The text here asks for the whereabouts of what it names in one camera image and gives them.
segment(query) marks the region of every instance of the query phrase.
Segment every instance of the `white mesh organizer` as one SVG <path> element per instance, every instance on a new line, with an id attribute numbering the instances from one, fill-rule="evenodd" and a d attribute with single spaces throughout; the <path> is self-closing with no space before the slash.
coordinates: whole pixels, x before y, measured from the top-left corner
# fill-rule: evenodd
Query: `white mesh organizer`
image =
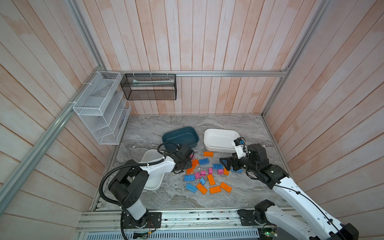
<path id="1" fill-rule="evenodd" d="M 120 81 L 120 73 L 99 72 L 73 107 L 99 144 L 119 144 L 131 112 L 123 92 L 114 95 Z"/>

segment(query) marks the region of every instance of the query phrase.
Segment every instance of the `light blue toy brick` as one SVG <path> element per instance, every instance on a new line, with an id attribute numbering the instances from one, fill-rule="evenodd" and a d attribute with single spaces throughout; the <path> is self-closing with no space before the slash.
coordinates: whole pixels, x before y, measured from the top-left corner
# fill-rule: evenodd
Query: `light blue toy brick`
<path id="1" fill-rule="evenodd" d="M 214 164 L 213 169 L 224 169 L 223 164 Z"/>
<path id="2" fill-rule="evenodd" d="M 242 172 L 243 172 L 243 169 L 240 168 L 240 170 L 234 171 L 233 168 L 232 168 L 232 172 L 242 173 Z"/>
<path id="3" fill-rule="evenodd" d="M 187 186 L 185 187 L 186 189 L 190 190 L 193 193 L 196 193 L 197 187 L 193 186 L 192 184 L 188 183 Z"/>
<path id="4" fill-rule="evenodd" d="M 208 164 L 208 163 L 209 163 L 208 158 L 204 158 L 204 159 L 200 159 L 200 160 L 199 160 L 199 164 L 200 164 L 200 165 L 206 165 L 206 164 Z"/>
<path id="5" fill-rule="evenodd" d="M 184 176 L 184 182 L 194 181 L 194 180 L 195 180 L 195 175 L 185 175 Z"/>

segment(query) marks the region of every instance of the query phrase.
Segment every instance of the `wooden wall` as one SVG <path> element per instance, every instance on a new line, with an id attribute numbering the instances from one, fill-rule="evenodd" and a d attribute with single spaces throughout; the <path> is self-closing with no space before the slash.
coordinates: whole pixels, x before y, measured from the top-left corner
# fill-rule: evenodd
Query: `wooden wall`
<path id="1" fill-rule="evenodd" d="M 108 70 L 279 70 L 319 0 L 77 0 Z M 261 113 L 278 78 L 178 78 L 132 114 Z"/>
<path id="2" fill-rule="evenodd" d="M 0 184 L 97 66 L 65 1 L 0 1 Z M 0 217 L 1 239 L 70 239 L 110 155 L 74 116 Z"/>
<path id="3" fill-rule="evenodd" d="M 384 1 L 334 1 L 268 125 L 298 185 L 360 236 L 384 235 Z"/>

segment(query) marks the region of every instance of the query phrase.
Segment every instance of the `gray marble countertop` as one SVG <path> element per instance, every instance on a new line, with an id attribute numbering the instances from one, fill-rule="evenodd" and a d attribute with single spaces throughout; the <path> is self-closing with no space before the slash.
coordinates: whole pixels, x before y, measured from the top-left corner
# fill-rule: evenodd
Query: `gray marble countertop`
<path id="1" fill-rule="evenodd" d="M 208 128 L 229 129 L 244 137 L 246 144 L 260 143 L 263 145 L 270 162 L 283 167 L 261 117 L 256 114 L 236 114 L 130 116 L 113 168 L 124 164 L 130 159 L 140 162 L 147 150 L 156 149 L 162 142 L 161 137 L 164 133 L 186 126 L 194 127 L 199 135 L 198 145 L 193 148 L 197 159 L 206 158 L 203 157 L 203 152 L 206 151 L 204 146 L 205 130 Z M 212 167 L 212 164 L 219 163 L 220 157 L 228 156 L 231 156 L 231 154 L 214 152 L 214 157 L 208 157 L 210 163 L 197 166 L 196 170 L 200 169 L 208 172 L 208 168 Z M 214 170 L 213 177 L 216 185 L 210 186 L 207 177 L 203 177 L 207 182 L 204 186 L 208 189 L 205 195 L 199 190 L 196 193 L 187 190 L 185 186 L 188 182 L 184 182 L 184 175 L 185 173 L 165 174 L 161 187 L 157 191 L 143 191 L 141 194 L 143 204 L 148 209 L 247 208 L 254 207 L 260 201 L 268 199 L 278 206 L 289 205 L 265 184 L 248 178 L 245 172 L 233 173 L 230 171 L 227 176 L 218 175 L 217 170 Z M 232 187 L 231 193 L 222 190 L 222 192 L 210 194 L 209 187 L 219 186 L 221 182 Z M 199 181 L 195 180 L 189 183 L 196 186 Z M 108 190 L 105 191 L 105 194 L 112 197 Z M 118 206 L 100 199 L 96 210 L 118 209 Z"/>

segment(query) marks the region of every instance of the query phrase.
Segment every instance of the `black wire mesh basket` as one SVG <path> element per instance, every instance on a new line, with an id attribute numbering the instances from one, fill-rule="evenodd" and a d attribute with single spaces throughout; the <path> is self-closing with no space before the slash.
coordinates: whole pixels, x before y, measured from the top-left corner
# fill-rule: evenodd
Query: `black wire mesh basket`
<path id="1" fill-rule="evenodd" d="M 127 100 L 176 100 L 175 74 L 127 73 L 120 83 Z"/>

